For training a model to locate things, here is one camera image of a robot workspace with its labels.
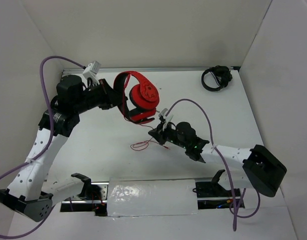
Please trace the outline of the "red black headphones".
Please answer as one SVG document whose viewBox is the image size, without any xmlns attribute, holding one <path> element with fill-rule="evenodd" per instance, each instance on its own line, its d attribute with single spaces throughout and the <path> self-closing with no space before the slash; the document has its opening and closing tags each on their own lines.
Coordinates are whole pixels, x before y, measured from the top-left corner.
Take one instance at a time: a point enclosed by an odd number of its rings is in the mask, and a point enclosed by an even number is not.
<svg viewBox="0 0 307 240">
<path fill-rule="evenodd" d="M 131 88 L 129 97 L 126 97 L 125 90 L 130 77 L 134 77 L 138 84 Z M 122 103 L 118 105 L 118 109 L 125 119 L 136 125 L 154 120 L 160 96 L 154 84 L 143 74 L 132 70 L 121 72 L 114 79 L 113 89 L 122 94 Z"/>
</svg>

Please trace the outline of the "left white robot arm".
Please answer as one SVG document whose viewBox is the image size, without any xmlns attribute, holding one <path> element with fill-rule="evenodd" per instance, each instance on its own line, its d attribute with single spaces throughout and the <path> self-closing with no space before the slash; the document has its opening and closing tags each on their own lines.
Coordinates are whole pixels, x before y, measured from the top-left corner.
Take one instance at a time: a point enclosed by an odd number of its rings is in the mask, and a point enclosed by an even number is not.
<svg viewBox="0 0 307 240">
<path fill-rule="evenodd" d="M 44 220 L 53 206 L 69 197 L 85 200 L 92 195 L 92 181 L 81 173 L 73 173 L 63 182 L 46 184 L 45 180 L 58 152 L 80 122 L 80 114 L 96 107 L 108 110 L 123 101 L 123 94 L 105 79 L 84 88 L 77 75 L 64 76 L 56 85 L 56 93 L 50 110 L 38 124 L 25 165 L 6 189 L 0 189 L 1 204 L 35 222 Z"/>
</svg>

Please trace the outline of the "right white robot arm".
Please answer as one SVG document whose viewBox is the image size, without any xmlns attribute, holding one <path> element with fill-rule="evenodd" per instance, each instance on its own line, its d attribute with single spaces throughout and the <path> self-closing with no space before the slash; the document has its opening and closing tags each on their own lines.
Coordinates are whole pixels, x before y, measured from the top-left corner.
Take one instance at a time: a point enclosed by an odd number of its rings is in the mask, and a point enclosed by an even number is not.
<svg viewBox="0 0 307 240">
<path fill-rule="evenodd" d="M 188 122 L 173 126 L 160 123 L 148 134 L 160 145 L 172 143 L 184 149 L 193 161 L 200 163 L 223 164 L 226 168 L 238 170 L 238 174 L 220 170 L 214 176 L 212 192 L 223 196 L 231 188 L 229 177 L 236 188 L 253 188 L 261 195 L 273 198 L 284 179 L 287 168 L 263 145 L 252 148 L 235 148 L 213 145 L 209 140 L 197 136 Z"/>
</svg>

